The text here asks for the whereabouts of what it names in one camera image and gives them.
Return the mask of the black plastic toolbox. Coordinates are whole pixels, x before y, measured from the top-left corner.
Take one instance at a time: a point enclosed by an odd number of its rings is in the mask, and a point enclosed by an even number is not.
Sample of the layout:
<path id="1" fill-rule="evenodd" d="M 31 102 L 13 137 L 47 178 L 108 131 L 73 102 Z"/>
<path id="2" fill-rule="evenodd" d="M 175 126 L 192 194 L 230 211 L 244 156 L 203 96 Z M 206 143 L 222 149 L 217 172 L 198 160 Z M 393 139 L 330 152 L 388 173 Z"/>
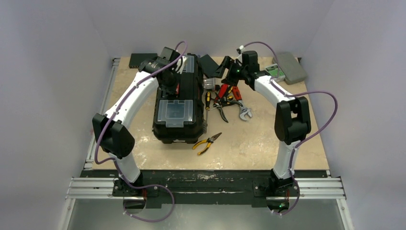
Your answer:
<path id="1" fill-rule="evenodd" d="M 164 144 L 194 144 L 206 133 L 203 105 L 203 70 L 198 56 L 188 53 L 176 94 L 158 89 L 152 131 Z"/>

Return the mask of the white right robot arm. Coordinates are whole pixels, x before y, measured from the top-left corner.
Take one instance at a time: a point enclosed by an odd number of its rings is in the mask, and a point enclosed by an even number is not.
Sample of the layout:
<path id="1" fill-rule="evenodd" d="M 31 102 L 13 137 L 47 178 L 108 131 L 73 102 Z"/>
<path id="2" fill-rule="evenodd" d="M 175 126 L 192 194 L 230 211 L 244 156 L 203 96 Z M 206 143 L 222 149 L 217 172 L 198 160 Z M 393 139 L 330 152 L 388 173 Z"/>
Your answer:
<path id="1" fill-rule="evenodd" d="M 257 57 L 243 56 L 240 62 L 226 56 L 218 69 L 221 73 L 228 71 L 222 83 L 237 86 L 239 81 L 244 81 L 276 109 L 274 131 L 280 143 L 269 178 L 269 189 L 275 195 L 282 194 L 294 183 L 295 155 L 299 144 L 311 131 L 308 100 L 294 97 L 280 87 L 267 71 L 259 69 Z"/>

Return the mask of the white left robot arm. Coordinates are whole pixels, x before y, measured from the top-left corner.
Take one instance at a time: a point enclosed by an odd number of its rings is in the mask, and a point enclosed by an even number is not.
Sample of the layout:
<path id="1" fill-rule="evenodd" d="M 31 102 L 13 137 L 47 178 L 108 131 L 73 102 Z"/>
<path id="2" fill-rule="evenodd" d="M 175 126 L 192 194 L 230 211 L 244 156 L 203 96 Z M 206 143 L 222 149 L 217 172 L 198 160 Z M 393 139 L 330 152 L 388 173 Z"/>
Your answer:
<path id="1" fill-rule="evenodd" d="M 125 181 L 124 190 L 131 196 L 142 192 L 143 183 L 139 180 L 141 171 L 132 156 L 135 138 L 128 128 L 152 92 L 158 88 L 176 92 L 187 62 L 187 57 L 180 54 L 172 61 L 161 57 L 144 61 L 118 101 L 104 114 L 96 113 L 92 118 L 95 156 L 98 156 L 99 149 L 108 154 L 107 160 L 114 162 L 119 177 Z"/>

